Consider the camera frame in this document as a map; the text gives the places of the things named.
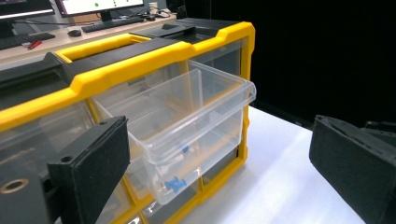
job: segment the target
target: black background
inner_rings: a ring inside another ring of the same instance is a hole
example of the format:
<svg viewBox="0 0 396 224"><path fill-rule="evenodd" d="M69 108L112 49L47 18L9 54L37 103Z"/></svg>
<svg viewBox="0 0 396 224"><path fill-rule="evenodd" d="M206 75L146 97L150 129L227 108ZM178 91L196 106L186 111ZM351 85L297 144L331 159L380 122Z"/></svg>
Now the black background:
<svg viewBox="0 0 396 224"><path fill-rule="evenodd" d="M253 23L259 109L306 128L316 114L358 127L395 121L392 1L186 0L186 8L189 17Z"/></svg>

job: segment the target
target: small blue part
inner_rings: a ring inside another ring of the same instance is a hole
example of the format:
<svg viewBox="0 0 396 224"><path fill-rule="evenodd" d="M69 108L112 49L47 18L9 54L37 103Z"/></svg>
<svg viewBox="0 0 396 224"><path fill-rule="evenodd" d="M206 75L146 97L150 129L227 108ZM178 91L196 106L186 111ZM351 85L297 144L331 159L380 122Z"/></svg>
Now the small blue part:
<svg viewBox="0 0 396 224"><path fill-rule="evenodd" d="M172 186L172 189L173 189L173 191L174 191L175 193L178 193L178 190L181 189L181 188L183 188L184 186L187 186L187 183L186 183L186 181L183 179L183 180L181 180L180 182L175 183L175 184Z"/></svg>
<svg viewBox="0 0 396 224"><path fill-rule="evenodd" d="M183 153L186 153L186 152L188 152L190 150L190 147L189 146L186 146L186 147L184 147L181 151L183 152Z"/></svg>
<svg viewBox="0 0 396 224"><path fill-rule="evenodd" d="M178 182L178 178L177 178L177 176L175 176L175 178L173 178L172 180L170 180L170 181L165 181L165 186L166 186L167 189L171 189L172 186L173 186L174 184L176 184L177 182Z"/></svg>

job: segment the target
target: black foam block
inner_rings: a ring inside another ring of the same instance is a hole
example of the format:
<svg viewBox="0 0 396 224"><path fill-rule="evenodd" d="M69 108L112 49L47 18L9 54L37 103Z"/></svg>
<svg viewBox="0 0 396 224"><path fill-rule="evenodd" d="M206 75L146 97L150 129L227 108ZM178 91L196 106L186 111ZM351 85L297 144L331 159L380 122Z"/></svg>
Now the black foam block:
<svg viewBox="0 0 396 224"><path fill-rule="evenodd" d="M366 223L396 223L396 147L339 119L316 116L309 159Z"/></svg>
<svg viewBox="0 0 396 224"><path fill-rule="evenodd" d="M62 223L95 223L130 161L125 117L95 125L48 162Z"/></svg>

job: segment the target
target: white table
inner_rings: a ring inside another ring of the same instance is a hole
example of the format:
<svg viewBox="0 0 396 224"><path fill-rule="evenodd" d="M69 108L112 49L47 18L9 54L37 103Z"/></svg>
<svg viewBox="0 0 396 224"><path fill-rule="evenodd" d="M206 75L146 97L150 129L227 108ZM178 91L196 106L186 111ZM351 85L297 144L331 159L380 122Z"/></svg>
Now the white table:
<svg viewBox="0 0 396 224"><path fill-rule="evenodd" d="M312 132L249 108L244 166L181 223L362 224L308 158Z"/></svg>

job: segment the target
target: computer mouse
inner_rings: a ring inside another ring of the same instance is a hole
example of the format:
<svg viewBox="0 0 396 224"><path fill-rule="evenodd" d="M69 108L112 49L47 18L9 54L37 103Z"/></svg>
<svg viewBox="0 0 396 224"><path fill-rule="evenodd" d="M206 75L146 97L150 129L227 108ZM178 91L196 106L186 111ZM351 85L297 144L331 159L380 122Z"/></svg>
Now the computer mouse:
<svg viewBox="0 0 396 224"><path fill-rule="evenodd" d="M67 33L70 37L78 37L81 36L80 30L72 30Z"/></svg>
<svg viewBox="0 0 396 224"><path fill-rule="evenodd" d="M155 21L155 15L148 15L146 21Z"/></svg>

